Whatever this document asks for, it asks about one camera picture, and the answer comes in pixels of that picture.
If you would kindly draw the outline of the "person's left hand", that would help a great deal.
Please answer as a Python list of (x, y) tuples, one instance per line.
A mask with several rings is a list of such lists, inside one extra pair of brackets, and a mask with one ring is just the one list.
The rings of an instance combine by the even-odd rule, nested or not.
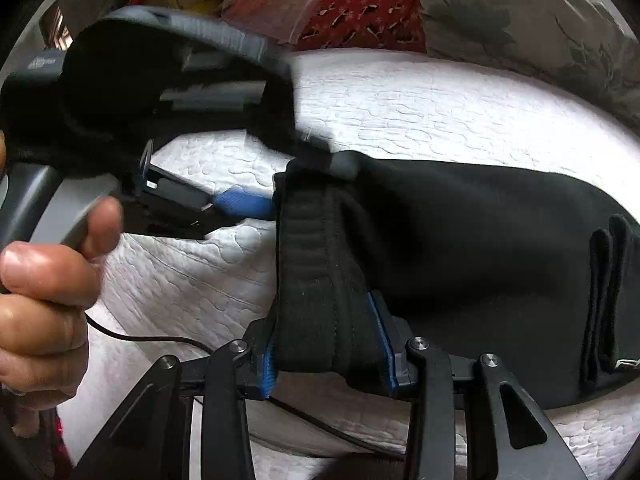
[(17, 437), (39, 432), (40, 413), (73, 398), (89, 359), (85, 310), (99, 299), (102, 260), (119, 242), (122, 205), (105, 197), (88, 214), (77, 250), (9, 244), (1, 253), (1, 385)]

